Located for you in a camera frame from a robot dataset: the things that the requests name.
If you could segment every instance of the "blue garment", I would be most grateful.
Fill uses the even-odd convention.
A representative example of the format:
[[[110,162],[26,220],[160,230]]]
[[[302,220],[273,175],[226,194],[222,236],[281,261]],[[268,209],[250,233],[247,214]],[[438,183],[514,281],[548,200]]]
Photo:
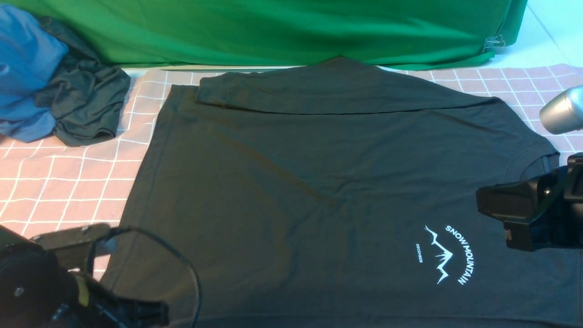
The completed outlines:
[[[50,108],[36,107],[33,95],[68,51],[31,14],[0,5],[0,134],[30,142],[53,131]]]

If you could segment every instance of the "pink grid mat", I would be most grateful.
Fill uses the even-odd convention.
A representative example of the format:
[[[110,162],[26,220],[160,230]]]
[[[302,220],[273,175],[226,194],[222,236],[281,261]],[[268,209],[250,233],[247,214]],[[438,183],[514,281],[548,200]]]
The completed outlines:
[[[583,69],[568,65],[528,69],[464,68],[405,72],[451,89],[505,100],[528,127],[563,154],[583,151],[583,132],[550,135],[540,108],[562,90],[583,84]],[[197,85],[220,73],[149,71],[132,80],[119,137],[101,144],[64,147],[51,137],[31,144],[0,140],[0,224],[32,237],[96,222],[118,225],[156,116],[172,84]],[[98,259],[96,277],[108,258]]]

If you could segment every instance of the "silver object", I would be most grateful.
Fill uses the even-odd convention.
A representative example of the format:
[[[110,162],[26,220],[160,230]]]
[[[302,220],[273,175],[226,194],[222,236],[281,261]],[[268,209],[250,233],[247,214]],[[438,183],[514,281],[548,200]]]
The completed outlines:
[[[552,134],[583,128],[583,85],[567,89],[540,110],[540,122]]]
[[[18,287],[15,291],[14,291],[14,297],[21,297],[22,294],[24,294],[24,288],[22,287]]]

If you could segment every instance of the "green cloth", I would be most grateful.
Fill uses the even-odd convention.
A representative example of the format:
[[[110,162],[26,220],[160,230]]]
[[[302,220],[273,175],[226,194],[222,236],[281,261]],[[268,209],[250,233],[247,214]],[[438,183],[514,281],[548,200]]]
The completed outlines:
[[[68,24],[109,64],[480,65],[516,39],[526,0],[7,0]]]

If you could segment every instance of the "t-shirt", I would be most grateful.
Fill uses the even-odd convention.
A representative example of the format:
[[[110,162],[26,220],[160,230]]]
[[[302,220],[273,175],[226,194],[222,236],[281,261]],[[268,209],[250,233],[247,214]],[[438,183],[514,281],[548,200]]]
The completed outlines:
[[[558,153],[496,97],[337,58],[173,86],[121,225],[196,266],[201,327],[583,327],[581,252],[505,245],[479,187]],[[196,303],[184,266],[140,236],[103,281]]]

